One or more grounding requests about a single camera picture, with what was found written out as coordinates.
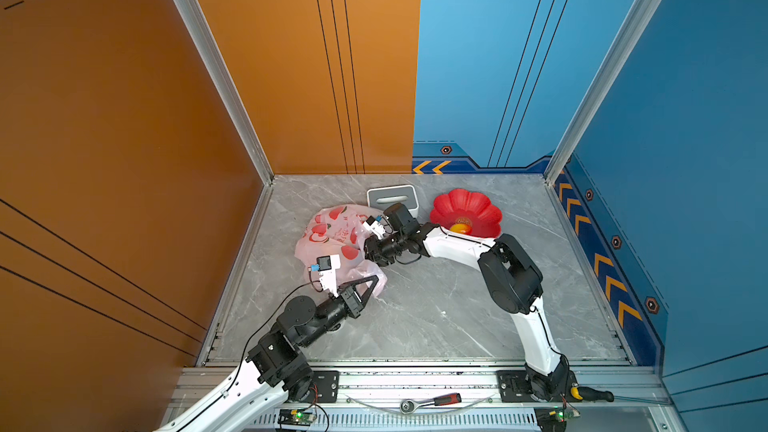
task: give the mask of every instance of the translucent plastic bag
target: translucent plastic bag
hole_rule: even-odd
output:
[[[369,216],[381,214],[379,209],[357,204],[324,208],[307,224],[304,235],[296,243],[294,255],[309,267],[317,264],[318,257],[338,254],[341,267],[336,271],[336,283],[375,274],[379,276],[379,283],[373,295],[378,297],[384,289],[386,275],[375,263],[363,260],[362,247],[370,232],[362,223]],[[317,280],[317,275],[313,273],[311,278]]]

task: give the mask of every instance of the orange chevron arrow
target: orange chevron arrow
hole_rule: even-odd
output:
[[[451,163],[451,161],[450,161],[450,160],[446,160],[445,162],[443,162],[442,164],[440,164],[440,165],[439,165],[439,166],[437,166],[436,168],[433,168],[433,169],[432,169],[432,171],[433,171],[435,174],[438,174],[439,176],[441,176],[441,175],[442,175],[442,170],[440,170],[440,169],[441,169],[441,168],[443,168],[443,167],[445,167],[445,166],[446,166],[447,164],[449,164],[449,163]]]
[[[605,276],[605,296],[608,297],[609,302],[610,302],[610,286],[611,285],[615,285],[616,287],[619,287],[624,292],[627,291],[627,288],[624,286],[624,284],[622,284],[615,278],[606,275]]]
[[[571,218],[571,206],[580,206],[581,202],[575,198],[570,198],[566,200],[565,203],[568,204],[568,207],[565,209],[565,215],[568,216],[568,218]]]
[[[600,254],[595,254],[594,255],[594,275],[596,277],[600,277],[600,272],[598,272],[598,268],[600,267],[601,262],[603,264],[608,264],[611,267],[614,266],[614,263],[608,257],[605,257],[604,255],[600,255]]]
[[[562,184],[560,184],[560,202],[562,202],[562,201],[563,201],[563,189],[564,189],[564,188],[570,188],[570,189],[573,189],[573,187],[572,187],[572,185],[571,185],[571,184],[567,184],[567,183],[565,183],[565,182],[563,182]]]
[[[574,226],[574,228],[576,229],[576,235],[578,235],[578,225],[581,222],[586,222],[587,224],[591,224],[592,223],[592,221],[589,219],[589,217],[580,216],[579,214],[576,214],[576,224]]]
[[[424,162],[418,164],[418,167],[414,168],[413,171],[416,172],[417,174],[423,174],[424,172],[422,172],[422,167],[426,166],[430,162],[431,160],[425,160]]]
[[[624,328],[624,312],[629,312],[641,322],[643,320],[643,318],[640,316],[640,312],[634,310],[632,307],[623,303],[622,301],[619,301],[619,325],[621,328]]]

